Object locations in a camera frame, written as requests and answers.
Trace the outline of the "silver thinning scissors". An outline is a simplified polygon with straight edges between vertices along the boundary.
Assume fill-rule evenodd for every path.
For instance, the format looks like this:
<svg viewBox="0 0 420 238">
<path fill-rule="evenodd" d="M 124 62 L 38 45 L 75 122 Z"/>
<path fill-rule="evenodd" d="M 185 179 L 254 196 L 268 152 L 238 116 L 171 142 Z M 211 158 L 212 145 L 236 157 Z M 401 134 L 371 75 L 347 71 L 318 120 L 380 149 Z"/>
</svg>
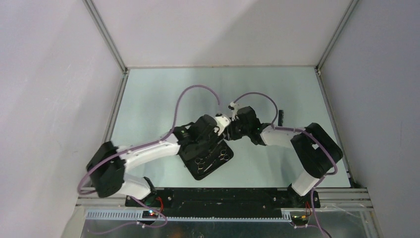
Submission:
<svg viewBox="0 0 420 238">
<path fill-rule="evenodd" d="M 204 174 L 215 164 L 215 160 L 208 161 L 202 158 L 196 158 L 195 164 L 197 165 L 197 173 Z"/>
</svg>

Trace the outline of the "silver cutting scissors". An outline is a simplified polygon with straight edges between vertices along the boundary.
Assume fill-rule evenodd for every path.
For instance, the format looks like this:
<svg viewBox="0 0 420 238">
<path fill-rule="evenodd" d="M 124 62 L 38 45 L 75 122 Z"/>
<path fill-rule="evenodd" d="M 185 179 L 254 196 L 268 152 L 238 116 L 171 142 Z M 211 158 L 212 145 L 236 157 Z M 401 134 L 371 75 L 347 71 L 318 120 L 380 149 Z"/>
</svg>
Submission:
<svg viewBox="0 0 420 238">
<path fill-rule="evenodd" d="M 221 161 L 228 161 L 230 159 L 230 155 L 227 153 L 226 149 L 222 149 L 220 151 L 220 155 L 218 157 Z"/>
</svg>

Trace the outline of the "black comb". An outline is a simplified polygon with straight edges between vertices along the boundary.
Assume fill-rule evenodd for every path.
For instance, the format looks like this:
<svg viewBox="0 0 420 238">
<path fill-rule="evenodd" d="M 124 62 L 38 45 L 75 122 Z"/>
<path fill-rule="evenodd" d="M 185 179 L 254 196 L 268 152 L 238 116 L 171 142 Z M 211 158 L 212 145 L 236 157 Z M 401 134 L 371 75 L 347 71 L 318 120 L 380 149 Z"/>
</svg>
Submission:
<svg viewBox="0 0 420 238">
<path fill-rule="evenodd" d="M 279 110 L 278 111 L 278 122 L 277 122 L 277 125 L 279 127 L 283 127 L 283 123 L 284 123 L 284 111 L 283 110 Z"/>
</svg>

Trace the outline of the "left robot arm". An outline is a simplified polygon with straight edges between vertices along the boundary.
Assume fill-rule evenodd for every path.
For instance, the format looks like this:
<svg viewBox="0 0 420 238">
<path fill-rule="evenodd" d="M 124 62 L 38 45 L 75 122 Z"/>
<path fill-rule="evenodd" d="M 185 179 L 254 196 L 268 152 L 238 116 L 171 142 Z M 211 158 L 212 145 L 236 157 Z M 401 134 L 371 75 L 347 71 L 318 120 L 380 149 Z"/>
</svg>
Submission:
<svg viewBox="0 0 420 238">
<path fill-rule="evenodd" d="M 183 162 L 202 164 L 223 140 L 230 125 L 229 117 L 218 114 L 201 116 L 196 122 L 174 127 L 157 141 L 123 149 L 111 141 L 103 143 L 86 166 L 87 176 L 99 198 L 125 194 L 152 206 L 157 199 L 154 186 L 147 177 L 136 177 L 129 171 L 139 165 L 167 156 L 179 156 Z"/>
</svg>

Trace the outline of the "black zip tool case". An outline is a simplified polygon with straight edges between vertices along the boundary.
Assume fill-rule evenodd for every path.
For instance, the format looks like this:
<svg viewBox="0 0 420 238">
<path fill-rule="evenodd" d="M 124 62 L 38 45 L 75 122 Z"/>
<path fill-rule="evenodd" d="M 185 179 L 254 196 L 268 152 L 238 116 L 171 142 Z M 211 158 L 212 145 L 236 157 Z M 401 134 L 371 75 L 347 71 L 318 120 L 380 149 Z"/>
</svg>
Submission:
<svg viewBox="0 0 420 238">
<path fill-rule="evenodd" d="M 221 140 L 207 154 L 202 153 L 200 156 L 196 156 L 190 160 L 186 160 L 185 156 L 180 157 L 192 177 L 195 180 L 202 180 L 230 161 L 234 157 L 234 152 L 225 140 Z"/>
</svg>

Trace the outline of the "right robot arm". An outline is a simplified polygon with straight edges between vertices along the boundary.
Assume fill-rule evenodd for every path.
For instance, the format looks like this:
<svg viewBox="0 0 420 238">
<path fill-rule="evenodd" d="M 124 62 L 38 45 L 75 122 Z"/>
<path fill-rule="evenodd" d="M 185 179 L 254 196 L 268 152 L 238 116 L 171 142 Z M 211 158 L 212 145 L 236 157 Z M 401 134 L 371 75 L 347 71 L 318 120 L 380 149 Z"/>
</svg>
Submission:
<svg viewBox="0 0 420 238">
<path fill-rule="evenodd" d="M 288 193 L 288 201 L 292 206 L 303 206 L 307 194 L 330 174 L 330 169 L 337 173 L 337 162 L 343 158 L 343 152 L 318 123 L 303 128 L 274 126 L 260 122 L 250 106 L 231 103 L 229 109 L 231 123 L 223 132 L 226 140 L 248 137 L 255 145 L 294 149 L 304 170 L 289 186 L 292 191 Z"/>
</svg>

